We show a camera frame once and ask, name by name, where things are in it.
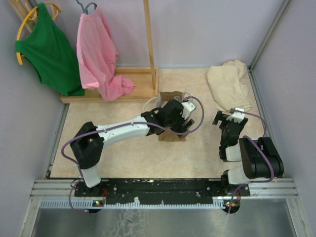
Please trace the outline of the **brown canvas bag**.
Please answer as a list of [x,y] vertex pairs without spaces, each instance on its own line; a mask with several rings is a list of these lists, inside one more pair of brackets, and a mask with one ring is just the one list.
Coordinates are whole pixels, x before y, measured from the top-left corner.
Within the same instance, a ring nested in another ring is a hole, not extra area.
[[[168,101],[171,101],[171,100],[177,100],[180,103],[189,101],[188,99],[185,100],[184,98],[185,98],[185,92],[180,92],[180,91],[160,92],[158,96],[155,96],[149,99],[145,103],[143,107],[143,113],[147,112],[147,106],[149,103],[154,103],[155,104],[154,108],[150,110],[151,116],[153,118],[151,118],[149,122],[157,122],[158,125],[162,126],[162,124],[157,118],[157,112],[159,111],[159,109],[162,108]],[[177,133],[177,132],[173,132],[170,128],[167,128],[168,129],[167,131],[161,130],[157,127],[154,127],[153,129],[158,135],[158,140],[164,141],[164,142],[185,141],[187,132],[189,131],[189,130],[186,130],[184,133]]]

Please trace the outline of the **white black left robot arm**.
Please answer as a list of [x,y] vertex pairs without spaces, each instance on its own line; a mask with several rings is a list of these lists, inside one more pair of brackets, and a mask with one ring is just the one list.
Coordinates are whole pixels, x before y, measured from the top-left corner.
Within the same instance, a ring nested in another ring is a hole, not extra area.
[[99,195],[103,190],[97,163],[104,148],[131,138],[159,136],[164,132],[182,137],[188,134],[189,128],[194,124],[194,120],[189,117],[195,109],[193,102],[172,99],[165,102],[163,107],[143,112],[126,122],[105,126],[85,123],[70,143],[85,190],[92,196]]

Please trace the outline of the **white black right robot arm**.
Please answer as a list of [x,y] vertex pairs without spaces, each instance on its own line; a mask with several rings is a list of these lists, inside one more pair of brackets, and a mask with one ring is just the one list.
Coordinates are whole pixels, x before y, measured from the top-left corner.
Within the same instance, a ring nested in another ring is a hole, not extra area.
[[240,137],[248,122],[245,115],[261,117],[240,108],[231,109],[230,113],[227,115],[218,111],[213,120],[214,125],[221,123],[220,159],[224,162],[241,162],[240,166],[224,171],[221,176],[221,191],[228,196],[238,190],[238,185],[270,182],[284,175],[283,161],[272,139],[266,136],[266,129],[264,135],[255,140],[246,135]]

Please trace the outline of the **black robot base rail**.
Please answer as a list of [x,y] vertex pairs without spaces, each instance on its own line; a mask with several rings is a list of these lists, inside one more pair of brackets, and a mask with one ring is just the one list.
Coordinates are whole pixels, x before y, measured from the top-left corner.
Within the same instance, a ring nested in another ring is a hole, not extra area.
[[109,178],[93,188],[81,181],[75,196],[105,199],[106,204],[212,204],[213,198],[230,197],[238,185],[219,178],[136,179]]

